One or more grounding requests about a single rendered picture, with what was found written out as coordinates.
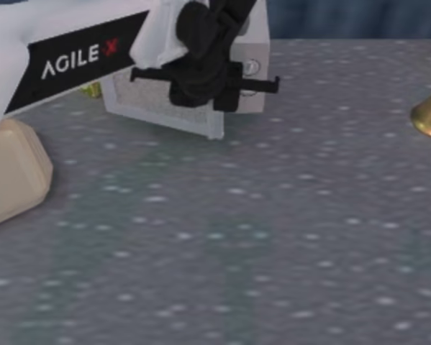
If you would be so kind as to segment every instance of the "rounded beige box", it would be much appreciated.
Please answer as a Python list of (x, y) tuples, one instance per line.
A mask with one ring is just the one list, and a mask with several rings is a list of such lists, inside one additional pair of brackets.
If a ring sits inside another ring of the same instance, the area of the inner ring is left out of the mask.
[(53, 165), (35, 131), (15, 119), (0, 123), (0, 223), (43, 202)]

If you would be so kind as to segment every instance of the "table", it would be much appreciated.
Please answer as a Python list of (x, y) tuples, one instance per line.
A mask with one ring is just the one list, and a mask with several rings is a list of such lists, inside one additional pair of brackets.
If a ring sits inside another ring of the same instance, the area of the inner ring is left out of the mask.
[(0, 225), (0, 345), (431, 343), (431, 41), (274, 41), (223, 141), (72, 93), (17, 118), (56, 169)]

